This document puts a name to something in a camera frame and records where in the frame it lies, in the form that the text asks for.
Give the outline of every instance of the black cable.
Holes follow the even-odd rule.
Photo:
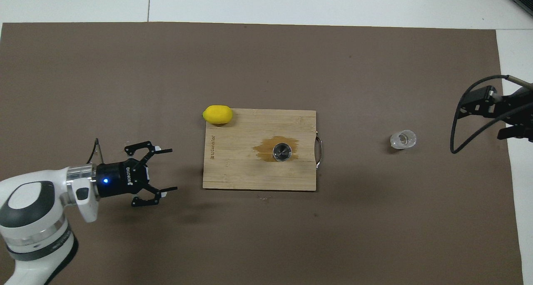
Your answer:
[[[450,152],[452,154],[456,154],[457,152],[459,152],[460,150],[463,149],[463,147],[465,147],[468,143],[470,143],[470,141],[472,141],[476,136],[478,136],[481,132],[485,131],[485,129],[487,129],[488,127],[491,127],[493,124],[495,124],[496,122],[498,122],[499,120],[502,120],[502,119],[499,119],[499,120],[496,120],[498,118],[495,118],[494,120],[492,120],[491,122],[488,122],[485,126],[481,127],[478,131],[474,132],[472,135],[470,135],[470,137],[464,141],[464,143],[462,143],[458,148],[457,150],[454,150],[453,149],[453,141],[455,139],[455,127],[457,126],[457,120],[458,120],[458,117],[459,117],[459,111],[461,111],[461,103],[463,103],[463,100],[465,99],[465,96],[468,95],[468,93],[470,93],[470,91],[478,86],[479,84],[482,84],[483,82],[486,82],[486,81],[489,81],[489,80],[493,80],[493,79],[507,79],[509,78],[509,75],[492,75],[492,76],[489,76],[489,77],[485,77],[483,79],[480,79],[476,82],[474,82],[474,84],[472,84],[471,86],[468,87],[468,89],[465,91],[465,93],[461,96],[461,99],[459,99],[459,103],[457,103],[457,108],[455,109],[455,115],[453,116],[453,123],[451,124],[451,134],[450,134]]]
[[[93,146],[93,151],[91,152],[91,156],[89,156],[89,160],[87,160],[85,164],[90,164],[91,160],[93,160],[93,156],[95,156],[95,152],[97,150],[97,145],[99,145],[98,138],[95,138],[95,145]]]

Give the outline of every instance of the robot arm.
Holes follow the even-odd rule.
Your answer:
[[[520,85],[521,88],[508,96],[500,96],[494,86],[485,86],[472,90],[479,84],[491,79],[506,79]],[[466,116],[483,116],[493,120],[473,133],[455,149],[453,141],[457,120]],[[459,100],[453,117],[450,151],[456,154],[481,132],[499,121],[504,121],[511,126],[499,130],[498,139],[516,137],[518,139],[526,138],[533,142],[533,84],[510,75],[489,76],[472,84]]]
[[[7,285],[48,284],[74,258],[78,241],[63,214],[65,206],[77,205],[89,223],[97,219],[100,198],[146,189],[154,198],[135,196],[132,206],[157,205],[167,191],[177,189],[158,190],[148,183],[147,161],[172,150],[145,141],[125,147],[125,152],[133,156],[143,147],[149,152],[142,160],[38,171],[0,182],[0,233],[15,259]]]

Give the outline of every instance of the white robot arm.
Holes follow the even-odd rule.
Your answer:
[[[158,205],[167,191],[148,184],[147,161],[161,150],[145,141],[125,147],[133,156],[147,148],[142,160],[129,158],[114,164],[86,164],[58,171],[37,171],[0,182],[0,233],[15,272],[7,285],[48,284],[74,258],[78,241],[65,218],[63,208],[77,205],[86,222],[97,219],[98,201],[106,196],[131,193],[132,206]],[[137,196],[141,189],[154,194],[150,200]]]

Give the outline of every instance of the stain on cutting board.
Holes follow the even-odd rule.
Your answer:
[[[279,143],[286,143],[291,147],[292,155],[287,161],[298,159],[298,139],[291,137],[274,136],[271,139],[263,139],[261,145],[255,146],[254,150],[257,152],[257,157],[267,162],[276,162],[274,156],[272,156],[272,150]]]

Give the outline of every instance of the white floor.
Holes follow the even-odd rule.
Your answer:
[[[533,17],[510,0],[0,0],[0,27],[144,21],[496,29],[501,72],[533,82]],[[505,94],[515,89],[504,83]],[[533,285],[533,144],[508,146],[523,278]]]

